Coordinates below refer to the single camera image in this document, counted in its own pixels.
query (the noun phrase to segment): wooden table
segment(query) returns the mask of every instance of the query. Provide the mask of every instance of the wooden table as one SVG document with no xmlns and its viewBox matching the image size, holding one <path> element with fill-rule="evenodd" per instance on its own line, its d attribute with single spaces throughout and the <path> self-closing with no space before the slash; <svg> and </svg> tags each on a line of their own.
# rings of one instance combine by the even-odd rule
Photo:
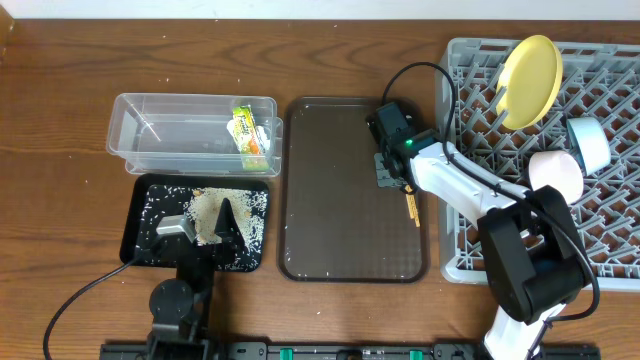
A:
<svg viewBox="0 0 640 360">
<path fill-rule="evenodd" d="M 119 266 L 135 177 L 105 151 L 123 92 L 379 96 L 409 62 L 438 61 L 455 37 L 640 44 L 640 23 L 504 21 L 17 21 L 0 68 L 0 357 L 42 358 L 59 306 Z M 433 73 L 392 91 L 433 114 Z M 479 341 L 496 310 L 485 286 L 449 284 L 438 266 L 435 199 L 425 227 L 429 274 L 414 285 L 302 284 L 276 267 L 280 181 L 261 267 L 217 278 L 213 321 L 229 336 L 274 342 Z M 80 297 L 51 338 L 56 359 L 94 359 L 100 344 L 144 340 L 151 290 L 174 271 L 131 268 Z M 639 295 L 604 293 L 587 320 L 547 343 L 595 343 L 606 359 L 640 354 Z M 588 306 L 583 292 L 567 310 Z"/>
</svg>

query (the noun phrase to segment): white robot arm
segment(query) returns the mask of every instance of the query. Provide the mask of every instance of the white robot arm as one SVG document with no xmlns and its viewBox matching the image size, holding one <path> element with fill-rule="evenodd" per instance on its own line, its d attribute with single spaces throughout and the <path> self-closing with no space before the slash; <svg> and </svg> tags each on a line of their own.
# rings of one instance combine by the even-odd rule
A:
<svg viewBox="0 0 640 360">
<path fill-rule="evenodd" d="M 458 162 L 474 174 L 488 180 L 512 194 L 525 197 L 530 189 L 509 183 L 483 169 L 473 161 L 460 155 L 456 147 L 447 142 L 450 154 L 456 154 Z M 503 195 L 468 177 L 457 167 L 447 161 L 442 150 L 442 143 L 436 142 L 418 152 L 410 160 L 411 173 L 415 184 L 423 191 L 435 194 L 446 201 L 460 214 L 467 218 L 475 227 L 478 219 L 487 214 L 490 209 L 503 209 L 515 203 Z"/>
<path fill-rule="evenodd" d="M 576 244 L 567 244 L 557 228 L 543 223 L 531 212 L 535 207 L 553 217 L 577 238 L 575 224 L 562 195 L 551 187 L 530 189 L 504 181 L 458 153 L 455 146 L 443 143 L 433 130 L 418 133 L 396 103 L 379 108 L 367 119 L 367 125 L 383 155 L 384 166 L 394 178 L 402 178 L 414 189 L 437 195 L 477 229 L 482 245 L 485 270 L 491 292 L 500 305 L 491 330 L 484 339 L 494 360 L 531 357 L 537 348 L 544 322 L 556 316 L 590 283 Z M 469 176 L 461 171 L 462 167 Z M 495 193 L 489 184 L 500 184 L 514 197 Z M 529 251 L 521 233 L 542 234 L 543 245 Z"/>
</svg>

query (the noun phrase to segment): yellow plate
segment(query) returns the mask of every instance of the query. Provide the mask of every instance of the yellow plate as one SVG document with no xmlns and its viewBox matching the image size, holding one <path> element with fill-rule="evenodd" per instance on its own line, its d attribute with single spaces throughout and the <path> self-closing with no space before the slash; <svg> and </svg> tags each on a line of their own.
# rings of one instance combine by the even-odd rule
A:
<svg viewBox="0 0 640 360">
<path fill-rule="evenodd" d="M 542 35 L 522 41 L 509 55 L 498 78 L 497 91 L 507 87 L 496 110 L 509 114 L 502 123 L 511 130 L 540 121 L 558 96 L 562 82 L 562 56 Z"/>
</svg>

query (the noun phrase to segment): white wall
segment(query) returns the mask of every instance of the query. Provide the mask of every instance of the white wall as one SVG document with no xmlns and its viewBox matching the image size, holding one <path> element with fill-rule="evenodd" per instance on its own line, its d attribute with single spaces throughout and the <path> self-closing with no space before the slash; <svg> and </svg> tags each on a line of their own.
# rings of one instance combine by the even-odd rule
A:
<svg viewBox="0 0 640 360">
<path fill-rule="evenodd" d="M 640 0 L 0 0 L 20 18 L 640 20 Z"/>
</svg>

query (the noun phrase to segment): gray dish rack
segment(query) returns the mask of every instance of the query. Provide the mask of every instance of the gray dish rack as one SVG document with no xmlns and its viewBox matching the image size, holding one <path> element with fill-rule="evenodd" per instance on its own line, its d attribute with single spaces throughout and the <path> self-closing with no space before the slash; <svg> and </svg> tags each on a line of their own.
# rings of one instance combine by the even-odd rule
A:
<svg viewBox="0 0 640 360">
<path fill-rule="evenodd" d="M 495 106 L 496 83 L 519 40 L 457 38 L 440 65 L 458 87 L 452 141 L 462 154 L 499 177 L 528 185 L 526 168 L 540 151 L 571 149 L 566 118 L 598 119 L 609 140 L 611 163 L 585 177 L 572 205 L 580 238 L 603 290 L 640 291 L 640 46 L 556 42 L 564 65 L 553 106 L 538 123 L 511 131 Z M 449 85 L 436 75 L 441 133 L 451 106 Z M 438 205 L 440 266 L 451 282 L 486 284 L 476 231 L 443 201 Z M 524 239 L 528 247 L 543 239 Z"/>
</svg>

